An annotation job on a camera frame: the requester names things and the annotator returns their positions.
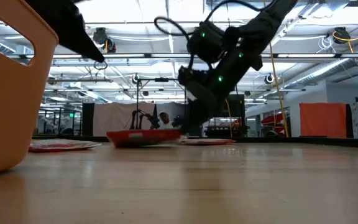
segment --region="orange basket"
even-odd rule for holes
[[[31,41],[22,65],[0,54],[0,171],[20,163],[31,141],[58,37],[23,0],[0,0],[0,20]]]

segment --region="ceiling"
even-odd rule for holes
[[[179,21],[179,24],[186,30],[193,30],[199,21],[203,20],[210,12],[210,4],[208,3],[204,0],[90,0],[78,3],[77,6],[84,17],[87,33],[92,35],[97,27],[107,28],[108,36],[114,40],[117,47],[117,55],[136,53],[187,54],[186,40],[182,37],[170,37],[162,34],[154,27],[153,20],[156,16],[167,16],[174,21]],[[287,15],[281,29],[298,17],[298,13],[304,5],[302,2],[299,3]],[[240,26],[246,24],[256,15],[256,12],[248,8],[230,4],[228,7],[219,8],[211,20],[216,22],[220,28],[226,29],[229,23],[231,26]],[[162,27],[171,29],[172,32],[177,32],[174,27],[169,25],[164,24]],[[332,47],[328,47],[325,50],[322,49],[322,37],[326,34],[332,34],[335,27],[345,27],[352,38],[358,37],[358,7],[348,6],[334,12],[323,7],[323,9],[318,10],[306,19],[296,22],[295,26],[289,29],[274,44],[273,52],[275,54],[326,54],[332,51],[349,51],[349,46],[346,44],[332,44]],[[5,26],[1,21],[0,43],[16,49],[16,52],[19,52],[18,49],[22,49],[23,46],[29,51],[32,49],[28,40],[23,38],[14,29]],[[358,45],[358,40],[352,42],[352,44]],[[62,46],[58,46],[55,53],[75,54]],[[270,49],[267,48],[264,54],[269,53]],[[133,98],[136,94],[135,91],[131,90],[136,89],[132,83],[134,74],[138,74],[141,78],[176,78],[178,75],[177,70],[188,63],[188,59],[167,58],[169,60],[128,57],[127,60],[125,56],[122,56],[122,58],[109,60],[108,68],[100,71],[93,69],[93,62],[90,61],[55,58],[54,62],[60,63],[60,66],[51,67],[50,78],[68,79],[70,81],[52,83],[53,85],[47,84],[46,89],[62,89],[69,86],[85,90],[95,89],[94,93],[97,95],[95,102],[120,101],[133,103]],[[304,72],[317,63],[313,60],[277,60],[275,69],[280,77],[280,82],[285,83],[290,82],[299,73]],[[200,61],[196,61],[194,68],[208,69]],[[269,73],[273,73],[273,66],[271,61],[266,59],[261,70],[255,71],[250,69],[244,75],[238,83],[238,88],[240,90],[245,88],[266,88],[264,77]],[[89,81],[95,78],[99,80],[105,79],[108,82],[95,83]],[[184,98],[184,93],[176,82],[149,82],[143,87],[143,90],[148,88],[169,88],[169,91],[150,91],[149,96],[140,97],[142,100],[153,98],[156,101],[175,101]],[[97,91],[97,89],[122,89],[122,91],[108,92]],[[259,92],[255,92],[250,97],[257,97],[258,95]],[[56,100],[52,100],[51,97],[67,98],[68,101],[72,102],[83,100],[82,96],[70,91],[45,92],[45,96],[47,96],[47,101],[52,102]]]

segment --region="wooden table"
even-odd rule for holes
[[[231,144],[29,154],[0,223],[358,223],[358,149]]]

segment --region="white ceiling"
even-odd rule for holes
[[[166,9],[166,2],[168,2],[168,15]],[[152,24],[156,16],[169,16],[174,21],[181,21],[180,25],[186,30],[192,30],[197,26],[198,22],[203,20],[210,12],[210,9],[202,0],[91,0],[84,1],[77,4],[86,22],[87,33],[89,35],[97,27],[106,27],[107,32],[111,38],[114,39],[117,47],[117,54],[124,53],[186,53],[186,40],[182,37],[173,38],[173,47],[170,47],[168,36],[162,34]],[[287,15],[287,19],[296,17],[300,11],[300,7],[295,8]],[[234,26],[245,24],[247,21],[257,15],[256,12],[236,5],[229,5],[227,11],[226,7],[218,9],[212,20],[214,22],[221,22],[220,28],[225,29],[228,24],[225,24],[230,19]],[[343,26],[351,32],[352,37],[358,37],[358,7],[346,7],[340,11],[331,14],[329,11],[319,11],[313,14],[315,18],[309,17],[302,20],[293,29],[288,32],[286,38],[303,38],[316,37],[332,33],[335,27]],[[169,27],[173,32],[177,32],[174,27]],[[160,38],[156,41],[150,41],[150,38]],[[0,21],[0,40],[9,45],[21,44],[30,46],[29,42],[21,38],[14,29],[6,27]],[[321,48],[318,42],[320,39],[311,40],[280,40],[273,46],[274,53],[316,53]],[[333,48],[337,52],[348,50],[347,45],[333,44]],[[55,51],[57,54],[71,54],[68,49],[58,46]],[[103,76],[111,79],[114,83],[82,83],[84,88],[120,88],[120,85],[125,88],[130,88],[127,83],[131,81],[131,75],[137,73],[141,77],[176,77],[177,69],[180,66],[186,66],[183,62],[158,62],[151,66],[116,66],[116,69],[124,76],[124,79],[111,68],[101,72],[100,78]],[[276,63],[275,68],[280,75],[281,80],[289,80],[296,74],[301,73],[307,68],[311,67],[313,63]],[[195,68],[207,69],[205,64],[195,64]],[[264,85],[264,75],[272,73],[272,64],[264,63],[260,71],[250,69],[243,79],[239,82],[240,87],[258,88]],[[81,78],[87,74],[84,67],[51,67],[50,74],[53,77],[59,78],[61,74],[65,78]],[[151,83],[150,86],[159,86],[165,88],[178,88],[176,83]],[[124,99],[128,97],[123,93],[99,93],[100,96],[108,100],[116,101],[117,99]],[[181,92],[165,92],[152,93],[151,96],[174,97],[182,95]]]

